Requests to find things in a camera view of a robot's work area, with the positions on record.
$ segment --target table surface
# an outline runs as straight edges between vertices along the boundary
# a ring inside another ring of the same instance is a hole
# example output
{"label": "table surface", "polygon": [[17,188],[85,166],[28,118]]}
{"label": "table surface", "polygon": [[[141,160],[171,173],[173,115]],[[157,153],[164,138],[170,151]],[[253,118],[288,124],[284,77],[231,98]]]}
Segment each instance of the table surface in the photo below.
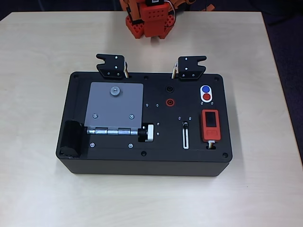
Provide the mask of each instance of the table surface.
{"label": "table surface", "polygon": [[[257,12],[187,12],[136,40],[125,12],[12,13],[0,22],[0,226],[285,227],[303,222],[303,172]],[[234,157],[218,177],[74,175],[55,156],[69,76],[96,53],[130,72],[206,55],[225,82]]]}

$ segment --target dark carpet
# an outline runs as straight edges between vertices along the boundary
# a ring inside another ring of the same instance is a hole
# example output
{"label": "dark carpet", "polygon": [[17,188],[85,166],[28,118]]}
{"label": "dark carpet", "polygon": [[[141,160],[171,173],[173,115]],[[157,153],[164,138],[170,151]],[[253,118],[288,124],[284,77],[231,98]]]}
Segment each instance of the dark carpet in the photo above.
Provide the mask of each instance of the dark carpet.
{"label": "dark carpet", "polygon": [[[197,0],[189,10],[205,7]],[[262,11],[303,161],[303,0],[208,0],[215,11]],[[18,11],[120,10],[118,0],[10,0],[0,3],[0,20]]]}

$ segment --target button panel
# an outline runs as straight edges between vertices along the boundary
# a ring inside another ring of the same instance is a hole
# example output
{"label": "button panel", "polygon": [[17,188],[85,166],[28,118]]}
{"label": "button panel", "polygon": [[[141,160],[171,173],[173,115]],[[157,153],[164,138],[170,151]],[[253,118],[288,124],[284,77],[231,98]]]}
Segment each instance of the button panel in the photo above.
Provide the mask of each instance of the button panel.
{"label": "button panel", "polygon": [[203,85],[200,88],[201,100],[205,103],[209,103],[213,99],[212,89],[208,85]]}

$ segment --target black clamp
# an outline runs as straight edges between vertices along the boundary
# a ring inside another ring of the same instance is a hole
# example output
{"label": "black clamp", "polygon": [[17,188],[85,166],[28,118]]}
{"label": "black clamp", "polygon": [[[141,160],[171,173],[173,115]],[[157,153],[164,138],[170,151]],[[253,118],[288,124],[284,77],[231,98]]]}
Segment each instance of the black clamp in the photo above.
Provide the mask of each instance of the black clamp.
{"label": "black clamp", "polygon": [[206,67],[198,65],[206,56],[182,56],[178,58],[178,77],[180,80],[198,80]]}
{"label": "black clamp", "polygon": [[105,79],[122,79],[125,77],[126,62],[124,56],[114,54],[97,54],[96,57],[104,61],[97,69]]}

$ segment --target cable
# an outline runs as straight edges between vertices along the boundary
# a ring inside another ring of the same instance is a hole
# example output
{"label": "cable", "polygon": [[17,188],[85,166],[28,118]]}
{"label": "cable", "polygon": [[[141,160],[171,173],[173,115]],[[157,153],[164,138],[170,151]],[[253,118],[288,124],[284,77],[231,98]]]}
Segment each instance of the cable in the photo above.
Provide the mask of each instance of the cable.
{"label": "cable", "polygon": [[174,79],[176,77],[177,67],[178,67],[178,62],[175,63],[175,66],[172,70],[172,75],[171,75],[172,79]]}
{"label": "cable", "polygon": [[124,74],[125,74],[126,78],[129,78],[128,71],[127,71],[127,62],[124,62]]}
{"label": "cable", "polygon": [[168,2],[172,8],[172,10],[174,11],[174,16],[175,16],[175,20],[174,20],[174,23],[171,25],[171,26],[165,26],[165,27],[173,27],[176,23],[176,20],[177,20],[177,14],[176,14],[176,8],[175,6],[171,3],[171,1],[169,0],[164,0],[165,2]]}
{"label": "cable", "polygon": [[209,140],[209,141],[208,141],[208,148],[207,148],[207,149],[213,149],[214,143],[215,143],[214,140]]}

